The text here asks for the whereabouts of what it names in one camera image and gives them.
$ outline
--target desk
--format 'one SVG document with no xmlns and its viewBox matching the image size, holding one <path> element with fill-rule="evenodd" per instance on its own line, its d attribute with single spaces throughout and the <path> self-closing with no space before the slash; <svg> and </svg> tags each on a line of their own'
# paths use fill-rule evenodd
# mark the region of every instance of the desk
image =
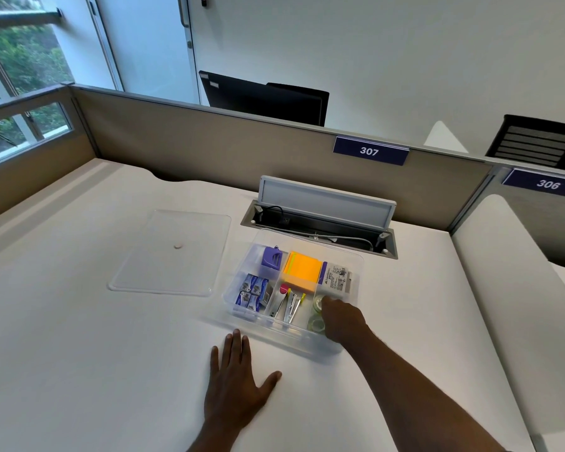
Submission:
<svg viewBox="0 0 565 452">
<path fill-rule="evenodd" d="M 106 283 L 153 209 L 221 213 L 220 296 L 256 234 L 239 225 L 255 197 L 95 159 L 0 216 L 0 451 L 184 451 L 228 330 L 199 319 L 205 298 Z M 369 325 L 506 448 L 533 452 L 449 235 L 391 227 L 399 260 L 363 254 Z M 322 364 L 254 339 L 252 353 L 258 383 L 283 377 L 236 450 L 395 450 L 345 351 Z"/>
</svg>

